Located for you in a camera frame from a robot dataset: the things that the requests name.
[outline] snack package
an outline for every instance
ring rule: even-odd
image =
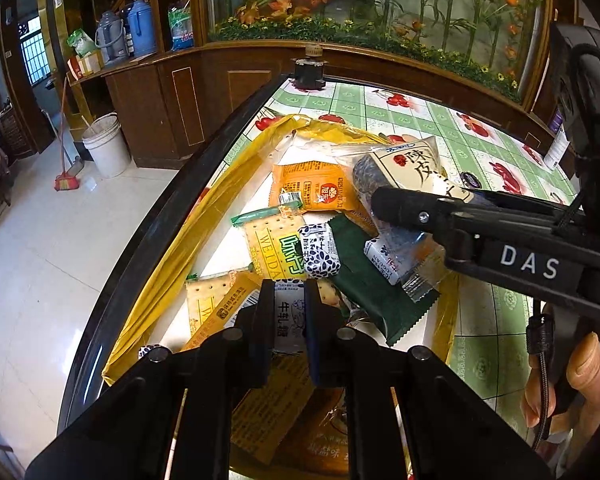
[[[339,153],[336,160],[351,179],[368,211],[373,192],[381,186],[420,190],[465,201],[472,197],[470,192],[443,176],[434,137],[393,146],[349,145],[336,148],[336,151]],[[427,235],[392,226],[377,218],[373,220],[396,262],[405,269],[411,269],[418,262],[416,248]]]
[[[325,305],[340,307],[340,295],[329,280],[318,280],[320,298]]]
[[[345,211],[344,214],[355,225],[363,229],[366,234],[373,237],[378,236],[378,228],[362,204],[360,204],[360,208],[356,211]]]
[[[398,280],[409,271],[409,269],[403,268],[398,262],[394,261],[391,254],[389,254],[389,249],[380,237],[366,241],[365,256],[376,266],[376,269],[380,271],[380,274],[385,277],[390,285],[398,283]]]
[[[337,164],[300,162],[273,166],[269,205],[301,200],[307,211],[355,211],[359,207],[356,190]]]
[[[438,284],[449,272],[445,267],[445,248],[438,246],[400,280],[402,290],[413,301],[420,301],[430,290],[438,290]]]
[[[276,333],[273,349],[281,354],[306,351],[304,343],[304,282],[279,280],[274,285]]]
[[[344,391],[314,392],[276,453],[280,463],[330,476],[349,476],[349,441]]]
[[[189,311],[189,327],[194,335],[213,310],[225,297],[235,283],[237,271],[205,278],[204,280],[187,279],[187,310]]]
[[[251,261],[263,278],[306,279],[298,229],[304,225],[299,202],[259,209],[234,217],[247,237]]]
[[[234,284],[181,351],[198,348],[207,337],[233,326],[242,307],[258,303],[261,286],[261,277],[248,271],[236,272]]]
[[[250,390],[234,409],[231,442],[269,465],[315,387],[306,355],[274,355],[267,385]]]
[[[329,224],[305,225],[298,229],[304,259],[304,272],[309,278],[328,278],[340,270],[336,242]]]
[[[80,57],[85,57],[91,52],[98,51],[96,44],[81,28],[74,30],[69,35],[66,42],[75,49],[75,53]]]
[[[430,290],[414,302],[399,284],[389,285],[378,269],[364,255],[370,240],[360,227],[343,214],[329,221],[340,257],[340,271],[330,278],[350,302],[365,310],[369,318],[393,346],[426,313],[438,298]]]

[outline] wooden cabinet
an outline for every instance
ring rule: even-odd
[[[546,153],[554,134],[495,91],[429,64],[374,50],[325,45],[326,75],[395,88],[468,113]],[[258,88],[292,73],[299,41],[208,43],[106,75],[138,166],[179,168]],[[562,166],[573,173],[573,154]]]

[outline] green snack bag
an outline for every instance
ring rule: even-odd
[[[371,236],[343,214],[331,219],[329,225],[340,257],[340,272],[330,280],[368,313],[386,343],[393,346],[424,316],[439,293],[432,289],[415,303],[399,284],[390,285],[365,256],[365,242]]]

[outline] plastic bottle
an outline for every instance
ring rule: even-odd
[[[169,28],[173,40],[172,50],[193,46],[193,25],[189,0],[178,0],[168,10]]]

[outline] orange snack packet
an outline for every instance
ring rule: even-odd
[[[362,207],[340,166],[328,162],[274,165],[269,206],[277,206],[285,193],[289,195],[283,202],[302,200],[307,211],[356,211]]]

